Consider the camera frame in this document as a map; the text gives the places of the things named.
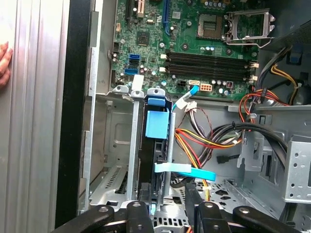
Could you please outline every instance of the motherboard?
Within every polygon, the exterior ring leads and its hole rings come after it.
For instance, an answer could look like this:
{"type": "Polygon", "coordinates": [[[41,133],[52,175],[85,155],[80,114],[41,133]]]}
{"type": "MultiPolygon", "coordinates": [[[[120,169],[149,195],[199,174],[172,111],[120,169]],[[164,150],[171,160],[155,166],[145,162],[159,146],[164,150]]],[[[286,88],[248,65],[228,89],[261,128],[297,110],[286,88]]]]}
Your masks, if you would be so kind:
{"type": "MultiPolygon", "coordinates": [[[[200,87],[198,97],[240,100],[255,80],[258,46],[228,43],[230,12],[262,9],[253,0],[119,0],[111,86],[160,87],[171,96],[200,87]]],[[[240,38],[262,35],[263,15],[241,15],[240,38]]]]}

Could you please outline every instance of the finger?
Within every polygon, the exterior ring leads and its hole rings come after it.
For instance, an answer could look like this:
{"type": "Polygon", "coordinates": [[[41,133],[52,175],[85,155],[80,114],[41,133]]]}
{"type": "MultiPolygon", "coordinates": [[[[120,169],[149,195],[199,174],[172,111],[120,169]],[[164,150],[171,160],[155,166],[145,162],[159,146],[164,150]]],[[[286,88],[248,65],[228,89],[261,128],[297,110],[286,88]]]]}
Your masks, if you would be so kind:
{"type": "Polygon", "coordinates": [[[9,42],[6,42],[5,44],[0,45],[0,60],[5,54],[5,52],[7,51],[8,47],[9,47],[9,42]]]}
{"type": "Polygon", "coordinates": [[[6,53],[0,60],[0,77],[4,75],[6,69],[8,68],[12,54],[13,54],[13,50],[9,49],[6,51],[6,53]]]}
{"type": "Polygon", "coordinates": [[[4,72],[4,75],[0,78],[0,89],[5,87],[5,85],[10,80],[11,71],[7,68],[4,72]]]}

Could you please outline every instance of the black frame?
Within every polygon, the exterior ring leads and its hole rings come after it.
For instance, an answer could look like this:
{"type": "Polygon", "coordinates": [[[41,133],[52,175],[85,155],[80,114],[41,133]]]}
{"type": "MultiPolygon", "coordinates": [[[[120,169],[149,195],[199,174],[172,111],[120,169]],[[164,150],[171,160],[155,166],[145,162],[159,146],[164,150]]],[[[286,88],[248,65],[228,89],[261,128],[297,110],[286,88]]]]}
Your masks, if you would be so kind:
{"type": "Polygon", "coordinates": [[[55,227],[77,216],[91,0],[70,1],[55,227]]]}

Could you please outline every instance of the blue sata port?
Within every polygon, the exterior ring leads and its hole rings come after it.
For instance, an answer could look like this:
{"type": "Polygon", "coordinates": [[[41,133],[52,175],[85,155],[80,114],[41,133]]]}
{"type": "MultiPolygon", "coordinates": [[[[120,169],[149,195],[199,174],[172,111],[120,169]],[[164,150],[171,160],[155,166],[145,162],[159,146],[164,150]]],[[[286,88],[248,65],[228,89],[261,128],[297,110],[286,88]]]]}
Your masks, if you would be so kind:
{"type": "Polygon", "coordinates": [[[127,75],[135,75],[138,74],[138,69],[125,69],[124,73],[127,75]]]}
{"type": "Polygon", "coordinates": [[[140,55],[138,54],[130,54],[130,56],[128,57],[129,60],[140,60],[140,55]]]}

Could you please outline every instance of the green circuit board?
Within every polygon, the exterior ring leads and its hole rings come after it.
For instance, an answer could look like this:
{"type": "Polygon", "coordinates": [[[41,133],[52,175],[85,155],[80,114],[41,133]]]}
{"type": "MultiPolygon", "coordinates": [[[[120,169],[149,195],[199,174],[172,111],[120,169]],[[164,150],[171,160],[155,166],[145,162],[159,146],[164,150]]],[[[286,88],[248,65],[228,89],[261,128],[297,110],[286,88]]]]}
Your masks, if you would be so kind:
{"type": "MultiPolygon", "coordinates": [[[[257,60],[258,48],[256,46],[228,46],[224,41],[212,37],[219,37],[224,34],[226,21],[224,15],[226,12],[241,11],[250,9],[248,3],[240,0],[223,0],[227,2],[225,7],[214,8],[206,7],[205,1],[201,0],[169,0],[168,26],[163,24],[163,9],[166,0],[144,1],[143,17],[138,17],[131,12],[131,17],[126,20],[126,10],[129,0],[119,0],[117,5],[117,15],[114,35],[114,51],[117,51],[116,59],[112,62],[111,86],[125,84],[131,87],[134,76],[125,74],[129,66],[129,55],[140,55],[138,64],[138,74],[144,75],[143,90],[150,87],[164,88],[169,95],[184,94],[189,90],[179,88],[178,82],[189,80],[200,81],[200,83],[212,84],[212,79],[197,76],[172,76],[168,72],[160,72],[159,68],[164,66],[165,59],[161,59],[161,54],[167,50],[206,56],[216,56],[223,58],[242,59],[248,61],[257,60]],[[209,27],[214,30],[214,34],[209,34],[211,38],[200,38],[199,24],[202,17],[209,19],[212,16],[215,24],[210,23],[202,26],[205,30],[209,27]],[[167,30],[173,26],[173,31],[167,34],[167,30]]],[[[214,3],[223,3],[221,0],[208,1],[214,3]]],[[[252,9],[261,8],[261,5],[255,4],[252,9]]],[[[261,16],[241,17],[238,25],[238,36],[260,35],[262,33],[261,16]]],[[[228,89],[227,95],[224,95],[226,86],[213,85],[210,92],[199,91],[198,96],[222,100],[240,100],[248,92],[249,83],[245,81],[234,81],[233,86],[228,89]]]]}

